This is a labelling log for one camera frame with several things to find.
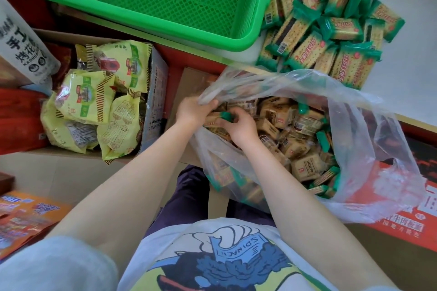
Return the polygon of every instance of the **floor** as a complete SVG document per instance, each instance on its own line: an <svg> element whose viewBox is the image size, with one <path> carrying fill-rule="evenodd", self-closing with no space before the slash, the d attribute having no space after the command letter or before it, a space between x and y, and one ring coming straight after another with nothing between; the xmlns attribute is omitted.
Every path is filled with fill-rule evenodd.
<svg viewBox="0 0 437 291"><path fill-rule="evenodd" d="M171 197L176 186L176 178L185 166L183 163L178 164L161 206ZM15 176L17 190L73 205L122 167L123 164L118 162L107 166L100 160L28 153L0 156L0 171ZM209 217L225 216L227 202L227 198L211 191ZM436 252L390 237L364 225L353 224L348 225L348 228L401 290L435 289Z"/></svg>

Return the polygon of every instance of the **cartoon print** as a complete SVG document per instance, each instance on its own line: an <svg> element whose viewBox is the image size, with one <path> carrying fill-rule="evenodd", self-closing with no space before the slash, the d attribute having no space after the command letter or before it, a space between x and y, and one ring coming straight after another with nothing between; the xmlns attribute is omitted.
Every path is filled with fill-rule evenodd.
<svg viewBox="0 0 437 291"><path fill-rule="evenodd" d="M259 229L240 225L179 237L132 288L144 289L329 291L302 273Z"/></svg>

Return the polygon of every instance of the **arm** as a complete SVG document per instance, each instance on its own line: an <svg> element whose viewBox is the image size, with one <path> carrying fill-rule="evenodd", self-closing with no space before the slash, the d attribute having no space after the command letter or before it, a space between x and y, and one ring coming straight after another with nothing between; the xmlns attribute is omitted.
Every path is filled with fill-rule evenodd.
<svg viewBox="0 0 437 291"><path fill-rule="evenodd" d="M170 176L194 132L217 100L199 106L184 99L176 123L152 146L90 193L52 230L110 256L121 276L155 216Z"/></svg>
<svg viewBox="0 0 437 291"><path fill-rule="evenodd" d="M240 108L232 112L238 122L220 120L219 125L254 168L283 241L342 291L396 287L343 223L261 143L250 115Z"/></svg>

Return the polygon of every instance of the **purple pants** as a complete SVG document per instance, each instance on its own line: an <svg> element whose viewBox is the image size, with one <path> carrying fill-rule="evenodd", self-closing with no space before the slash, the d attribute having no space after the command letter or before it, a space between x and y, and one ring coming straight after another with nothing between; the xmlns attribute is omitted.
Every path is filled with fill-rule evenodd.
<svg viewBox="0 0 437 291"><path fill-rule="evenodd" d="M178 176L176 190L161 209L145 236L162 228L208 219L209 181L203 170L188 165ZM276 227L270 214L229 200L227 218Z"/></svg>

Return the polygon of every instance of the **person's right arm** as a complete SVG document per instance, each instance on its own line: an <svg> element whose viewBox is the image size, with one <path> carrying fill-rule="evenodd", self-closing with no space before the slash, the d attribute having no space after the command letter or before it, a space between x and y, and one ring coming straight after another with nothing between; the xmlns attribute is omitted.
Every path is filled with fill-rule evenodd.
<svg viewBox="0 0 437 291"><path fill-rule="evenodd" d="M220 119L249 159L281 238L341 291L396 287L358 240L310 194L258 138L252 117L231 110L237 123Z"/></svg>

